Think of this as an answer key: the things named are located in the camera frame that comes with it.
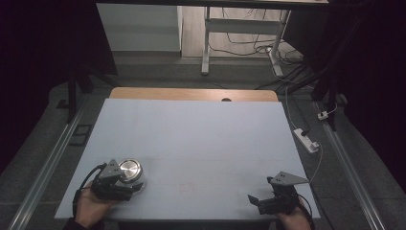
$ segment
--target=metal frame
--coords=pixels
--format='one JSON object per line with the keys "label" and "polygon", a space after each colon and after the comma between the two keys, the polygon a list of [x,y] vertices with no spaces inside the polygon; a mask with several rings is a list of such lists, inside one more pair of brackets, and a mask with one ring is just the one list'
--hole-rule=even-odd
{"label": "metal frame", "polygon": [[19,230],[25,229],[28,222],[30,221],[31,216],[34,213],[36,205],[41,199],[45,189],[48,185],[48,182],[51,179],[52,174],[54,173],[57,163],[59,162],[60,157],[65,151],[66,146],[69,143],[69,140],[74,133],[75,127],[77,126],[83,109],[87,106],[90,96],[83,96],[83,101],[80,103],[78,113],[73,118],[70,124],[65,126],[62,134],[56,142],[51,154],[48,156],[44,165],[42,166],[39,174],[36,176],[36,179],[31,186],[30,190],[27,192],[24,200],[22,201],[18,211],[15,213],[12,218],[11,224],[9,225],[9,230]]}
{"label": "metal frame", "polygon": [[276,53],[281,43],[284,28],[290,11],[282,10],[282,19],[278,21],[259,21],[243,19],[210,18],[210,7],[205,9],[205,37],[202,58],[202,75],[209,74],[209,36],[210,33],[275,35],[275,42],[268,55],[277,77],[283,76]]}
{"label": "metal frame", "polygon": [[[317,103],[313,103],[317,111],[321,111]],[[327,138],[331,143],[338,160],[340,161],[341,168],[347,176],[347,180],[352,187],[352,190],[357,197],[362,211],[364,212],[367,222],[370,224],[372,230],[384,230],[385,224],[379,215],[376,207],[373,204],[370,194],[362,183],[355,167],[352,165],[349,155],[341,142],[340,136],[336,131],[331,129],[327,122],[323,122],[323,128],[327,134]]]}

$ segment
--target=white wall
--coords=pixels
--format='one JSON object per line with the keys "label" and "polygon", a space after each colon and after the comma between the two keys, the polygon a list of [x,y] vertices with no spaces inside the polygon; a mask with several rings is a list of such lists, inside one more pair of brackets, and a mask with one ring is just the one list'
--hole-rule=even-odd
{"label": "white wall", "polygon": [[181,7],[97,5],[112,51],[181,50]]}

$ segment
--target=table leg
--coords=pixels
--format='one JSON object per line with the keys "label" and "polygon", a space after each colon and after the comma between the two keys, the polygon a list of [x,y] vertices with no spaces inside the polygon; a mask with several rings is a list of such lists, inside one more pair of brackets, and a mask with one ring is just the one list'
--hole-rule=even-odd
{"label": "table leg", "polygon": [[274,68],[276,77],[283,76],[282,69],[281,69],[280,65],[278,64],[277,52],[278,52],[278,47],[281,43],[282,35],[284,32],[284,28],[286,27],[287,17],[289,16],[289,14],[290,14],[290,11],[286,11],[286,10],[282,11],[281,25],[278,29],[278,33],[277,33],[277,37],[275,38],[274,45],[268,53],[269,58],[271,58],[271,63]]}
{"label": "table leg", "polygon": [[204,35],[204,50],[202,58],[202,75],[209,74],[209,34],[210,34],[210,7],[205,9],[205,35]]}

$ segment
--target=aluminum rail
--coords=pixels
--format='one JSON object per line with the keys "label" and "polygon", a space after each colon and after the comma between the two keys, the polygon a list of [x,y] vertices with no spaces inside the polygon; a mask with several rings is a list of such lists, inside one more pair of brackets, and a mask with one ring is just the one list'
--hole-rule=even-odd
{"label": "aluminum rail", "polygon": [[[318,112],[320,108],[317,103],[314,103]],[[332,144],[334,151],[340,161],[341,167],[347,176],[347,179],[352,187],[355,196],[358,198],[362,211],[373,230],[385,230],[385,224],[383,223],[376,207],[374,206],[371,196],[364,187],[361,178],[358,176],[357,171],[351,163],[349,155],[341,142],[340,136],[336,131],[333,131],[327,122],[323,122],[323,128],[327,134],[328,140]]]}
{"label": "aluminum rail", "polygon": [[51,179],[52,174],[55,171],[57,163],[60,157],[65,151],[66,146],[69,143],[69,139],[72,136],[75,128],[80,120],[83,113],[83,109],[89,102],[89,96],[83,95],[83,100],[79,103],[79,110],[77,115],[73,118],[70,124],[67,124],[63,129],[62,134],[56,142],[51,154],[46,159],[44,165],[42,166],[39,174],[31,186],[30,190],[27,192],[24,200],[22,201],[18,211],[15,213],[11,224],[9,225],[9,230],[23,230],[27,227],[31,216],[34,213],[35,207],[44,193],[48,182]]}

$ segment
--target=white cable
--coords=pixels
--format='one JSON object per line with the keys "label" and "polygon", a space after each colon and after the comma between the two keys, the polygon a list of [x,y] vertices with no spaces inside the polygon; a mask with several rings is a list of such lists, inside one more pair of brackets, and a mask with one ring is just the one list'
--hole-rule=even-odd
{"label": "white cable", "polygon": [[319,160],[319,164],[317,165],[316,171],[314,172],[313,176],[311,176],[311,179],[310,179],[310,181],[308,182],[308,184],[311,184],[311,181],[313,181],[314,176],[316,175],[317,171],[319,171],[319,167],[320,167],[320,165],[321,165],[321,163],[322,163],[322,159],[323,159],[323,146],[322,146],[322,144],[321,144],[320,142],[318,142],[317,144],[319,144],[319,146],[320,146],[320,151],[321,151],[321,153],[320,153],[320,160]]}
{"label": "white cable", "polygon": [[335,108],[332,111],[329,111],[327,114],[334,112],[337,109],[337,103],[335,103]]}
{"label": "white cable", "polygon": [[285,82],[298,83],[297,81],[293,81],[293,80],[285,80],[285,79],[280,79],[280,78],[278,78],[277,73],[275,73],[274,68],[271,68],[271,69],[272,69],[272,73],[274,74],[274,77],[275,77],[276,79],[278,79],[278,80],[280,80],[280,81],[285,81]]}
{"label": "white cable", "polygon": [[287,109],[287,115],[289,116],[289,122],[292,124],[293,127],[295,127],[295,129],[298,129],[295,124],[293,124],[292,122],[292,118],[290,118],[290,111],[289,111],[289,104],[287,103],[287,87],[284,89],[284,98],[286,100],[286,109]]}

